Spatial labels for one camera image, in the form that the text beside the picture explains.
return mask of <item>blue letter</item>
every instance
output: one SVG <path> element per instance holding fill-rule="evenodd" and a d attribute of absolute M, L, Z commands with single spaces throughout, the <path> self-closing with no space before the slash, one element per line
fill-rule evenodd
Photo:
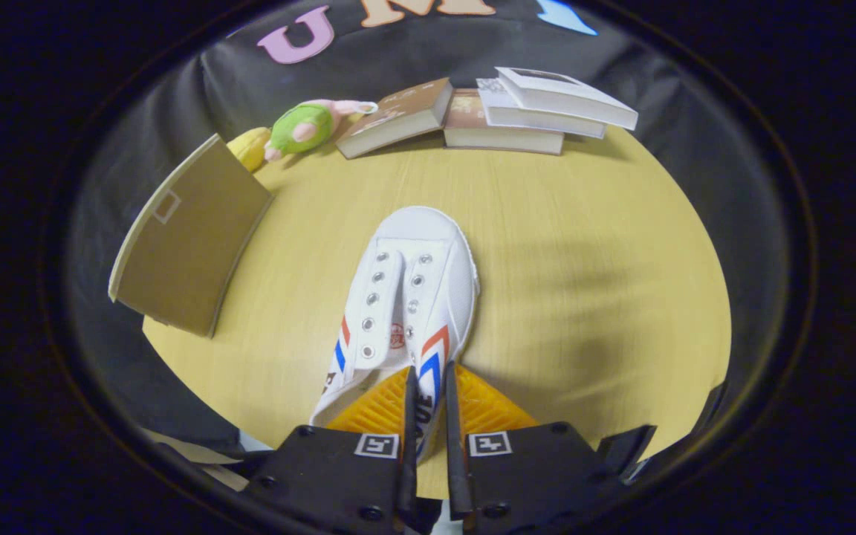
<path fill-rule="evenodd" d="M 541 9 L 544 10 L 544 13 L 537 15 L 540 17 L 540 20 L 554 26 L 566 27 L 567 30 L 579 31 L 587 35 L 597 35 L 597 31 L 583 24 L 580 17 L 574 13 L 574 10 L 567 7 L 567 4 L 561 4 L 556 0 L 537 0 L 537 4 L 540 4 Z"/>

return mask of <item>green plush toy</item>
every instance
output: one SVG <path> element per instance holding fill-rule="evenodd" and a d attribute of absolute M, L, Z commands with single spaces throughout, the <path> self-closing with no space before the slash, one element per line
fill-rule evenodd
<path fill-rule="evenodd" d="M 346 115 L 377 110 L 374 102 L 356 100 L 310 100 L 296 105 L 273 125 L 265 159 L 272 162 L 283 155 L 315 149 L 329 139 Z"/>

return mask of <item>plush toy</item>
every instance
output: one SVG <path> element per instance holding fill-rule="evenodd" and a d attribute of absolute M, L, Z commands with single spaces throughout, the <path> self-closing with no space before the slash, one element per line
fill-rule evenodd
<path fill-rule="evenodd" d="M 233 141 L 227 143 L 227 148 L 247 167 L 248 172 L 255 172 L 262 165 L 264 145 L 269 141 L 270 132 L 265 126 L 241 133 Z"/>
<path fill-rule="evenodd" d="M 265 159 L 272 162 L 283 155 L 315 149 L 329 139 L 346 115 L 375 113 L 374 102 L 357 100 L 309 100 L 283 113 L 273 125 L 266 143 Z"/>

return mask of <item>stacked books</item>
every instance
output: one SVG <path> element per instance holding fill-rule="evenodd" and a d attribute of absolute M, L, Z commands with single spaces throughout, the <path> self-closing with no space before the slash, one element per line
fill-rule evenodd
<path fill-rule="evenodd" d="M 395 92 L 378 111 L 336 139 L 346 158 L 444 129 L 445 145 L 559 155 L 564 133 L 602 139 L 607 125 L 634 129 L 638 113 L 563 74 L 497 67 L 478 88 L 454 89 L 448 78 Z"/>
<path fill-rule="evenodd" d="M 451 148 L 559 155 L 563 148 L 563 132 L 491 125 L 479 89 L 456 89 L 444 121 L 444 143 Z"/>
<path fill-rule="evenodd" d="M 639 115 L 603 91 L 563 74 L 497 67 L 497 78 L 478 78 L 488 122 L 602 139 L 607 125 L 635 129 Z"/>

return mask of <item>yellow plush toy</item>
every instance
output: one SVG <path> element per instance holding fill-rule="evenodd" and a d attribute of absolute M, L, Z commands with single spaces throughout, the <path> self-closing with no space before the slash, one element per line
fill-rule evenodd
<path fill-rule="evenodd" d="M 227 143 L 230 152 L 247 167 L 249 172 L 255 172 L 264 161 L 264 146 L 269 141 L 270 131 L 265 126 L 251 129 L 238 135 L 233 141 Z"/>

